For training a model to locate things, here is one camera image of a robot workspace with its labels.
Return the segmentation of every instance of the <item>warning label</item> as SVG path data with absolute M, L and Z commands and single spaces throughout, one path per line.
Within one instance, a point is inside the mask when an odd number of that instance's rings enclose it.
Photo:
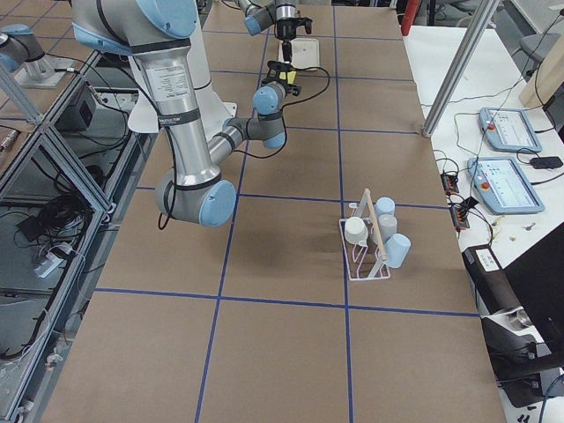
M 183 64 L 147 70 L 156 101 L 176 100 L 189 95 L 188 74 Z

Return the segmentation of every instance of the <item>blue joint cap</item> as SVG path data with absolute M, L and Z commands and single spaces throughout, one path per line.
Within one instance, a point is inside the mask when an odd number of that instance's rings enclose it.
M 266 148 L 280 148 L 282 145 L 284 145 L 285 141 L 286 141 L 286 134 L 284 132 L 280 132 L 278 135 L 275 135 L 272 138 L 265 139 L 263 141 L 263 145 Z
M 14 59 L 7 55 L 3 55 L 0 53 L 0 63 L 6 68 L 6 70 L 10 73 L 14 72 L 18 67 L 19 64 Z
M 230 181 L 219 181 L 207 192 L 198 220 L 202 226 L 221 226 L 226 223 L 235 208 L 237 194 Z
M 131 56 L 131 48 L 120 44 L 117 41 L 110 40 L 92 31 L 88 31 L 80 25 L 72 23 L 74 29 L 74 37 L 80 44 L 91 48 L 92 50 L 100 50 L 105 53 L 113 53 L 115 55 Z
M 147 19 L 162 33 L 186 39 L 196 29 L 196 2 L 186 0 L 136 0 Z
M 7 25 L 4 28 L 0 28 L 0 31 L 8 35 L 33 35 L 31 28 L 24 24 Z
M 279 98 L 271 86 L 263 86 L 253 95 L 253 107 L 259 115 L 270 115 L 278 111 Z
M 249 31 L 250 35 L 258 35 L 262 32 L 258 21 L 252 16 L 247 16 L 245 18 L 245 26 L 247 27 L 247 31 Z

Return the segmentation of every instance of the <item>white cup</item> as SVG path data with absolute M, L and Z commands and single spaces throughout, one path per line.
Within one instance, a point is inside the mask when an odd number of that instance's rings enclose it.
M 351 217 L 345 222 L 345 239 L 352 245 L 366 243 L 368 238 L 368 228 L 364 220 L 357 217 Z
M 397 219 L 389 214 L 383 214 L 378 218 L 378 226 L 382 241 L 386 242 L 391 235 L 397 232 Z

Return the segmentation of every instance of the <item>robotic arm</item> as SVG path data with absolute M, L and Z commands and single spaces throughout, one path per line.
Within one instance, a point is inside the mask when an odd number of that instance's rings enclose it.
M 245 14 L 245 26 L 251 35 L 257 35 L 266 28 L 275 25 L 274 34 L 282 41 L 284 62 L 292 61 L 292 43 L 297 36 L 299 26 L 305 26 L 306 33 L 311 33 L 310 18 L 302 18 L 296 11 L 296 0 L 275 0 L 259 7 L 249 0 L 235 0 Z
M 247 6 L 249 13 L 256 8 Z M 233 213 L 235 188 L 221 179 L 219 164 L 245 140 L 263 140 L 267 148 L 284 144 L 280 104 L 287 85 L 266 83 L 253 98 L 257 117 L 227 120 L 207 140 L 187 60 L 198 21 L 194 1 L 73 0 L 72 8 L 79 42 L 132 56 L 141 70 L 174 157 L 155 190 L 160 211 L 203 226 L 223 225 Z
M 21 24 L 0 28 L 0 63 L 9 72 L 23 63 L 27 76 L 38 82 L 55 74 L 33 31 Z

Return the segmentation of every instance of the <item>table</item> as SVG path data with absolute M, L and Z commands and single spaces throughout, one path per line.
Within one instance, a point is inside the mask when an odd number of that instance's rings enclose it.
M 424 113 L 429 109 L 425 105 L 432 104 L 463 36 L 463 28 L 415 26 L 410 35 L 404 38 L 419 97 L 422 105 L 424 105 Z M 490 29 L 486 30 L 453 94 L 452 100 L 496 94 L 505 88 L 516 86 L 512 90 L 507 90 L 493 97 L 449 104 L 432 136 L 433 147 L 446 153 L 449 158 L 458 163 L 461 169 L 465 168 L 466 161 L 473 156 L 456 146 L 455 114 L 477 113 L 482 107 L 498 108 L 501 104 L 504 104 L 503 107 L 505 108 L 522 108 L 518 94 L 525 83 L 521 81 L 516 84 L 519 78 L 519 70 L 496 32 Z M 543 130 L 551 126 L 542 110 L 531 110 L 527 114 L 536 130 Z M 460 143 L 476 152 L 480 148 L 482 139 L 478 117 L 476 115 L 460 115 L 457 122 Z M 538 137 L 543 145 L 541 153 L 543 156 L 564 157 L 564 144 L 554 130 L 539 134 Z M 511 153 L 492 151 L 486 141 L 481 146 L 481 157 L 507 155 L 515 156 Z M 443 157 L 443 153 L 435 151 L 435 157 L 439 159 Z M 447 165 L 447 170 L 453 170 L 453 167 L 450 166 Z M 439 163 L 439 169 L 442 170 L 442 162 Z M 548 179 L 561 172 L 562 169 L 558 169 L 554 173 L 528 167 L 523 167 L 523 170 L 530 181 L 533 182 Z M 458 184 L 462 195 L 467 197 L 470 193 L 468 172 L 460 173 Z M 478 205 L 479 210 L 484 213 L 490 223 L 498 222 L 498 225 L 494 227 L 492 250 L 504 268 L 564 221 L 564 215 L 561 212 L 564 206 L 564 197 L 561 194 L 564 190 L 564 181 L 556 180 L 536 186 L 535 189 L 546 207 L 545 211 L 537 215 L 513 215 L 500 219 L 499 216 L 494 216 L 488 212 L 481 204 Z M 528 231 L 526 227 L 532 223 L 535 223 L 535 225 Z M 471 230 L 463 231 L 460 234 L 459 247 L 461 251 L 469 246 L 485 244 L 488 241 L 489 232 L 484 222 L 471 215 L 470 224 Z M 517 410 L 511 407 L 506 398 L 504 406 L 508 421 L 512 421 L 514 417 L 518 418 L 523 412 L 528 413 L 526 410 Z M 562 410 L 564 410 L 563 407 L 564 398 L 551 400 L 547 409 L 550 414 L 545 416 L 545 422 L 559 421 L 559 416 L 562 415 Z
M 222 164 L 238 196 L 221 228 L 158 231 L 155 145 L 45 423 L 503 421 L 395 12 L 301 11 L 330 90 L 285 110 L 275 158 Z M 250 115 L 278 42 L 222 4 L 204 40 L 214 88 Z M 298 76 L 303 97 L 324 82 Z M 365 187 L 396 199 L 413 250 L 391 279 L 351 284 L 338 220 Z

